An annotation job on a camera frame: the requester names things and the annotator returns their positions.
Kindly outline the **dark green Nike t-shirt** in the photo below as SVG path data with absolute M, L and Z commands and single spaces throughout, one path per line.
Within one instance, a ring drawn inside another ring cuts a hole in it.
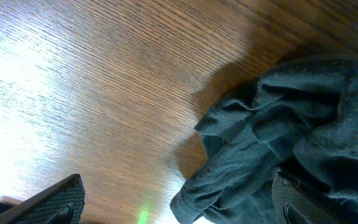
M 196 125 L 207 154 L 174 196 L 180 223 L 276 223 L 280 165 L 358 213 L 358 60 L 287 62 L 217 101 Z

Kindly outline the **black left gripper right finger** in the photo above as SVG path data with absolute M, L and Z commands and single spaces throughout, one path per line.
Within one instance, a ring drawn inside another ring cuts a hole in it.
M 284 172 L 275 175 L 272 200 L 281 224 L 358 224 L 358 213 Z

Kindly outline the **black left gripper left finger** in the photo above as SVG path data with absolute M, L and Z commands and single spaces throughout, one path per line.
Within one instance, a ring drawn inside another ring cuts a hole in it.
M 0 198 L 0 224 L 79 224 L 84 207 L 81 175 L 72 174 L 18 204 Z

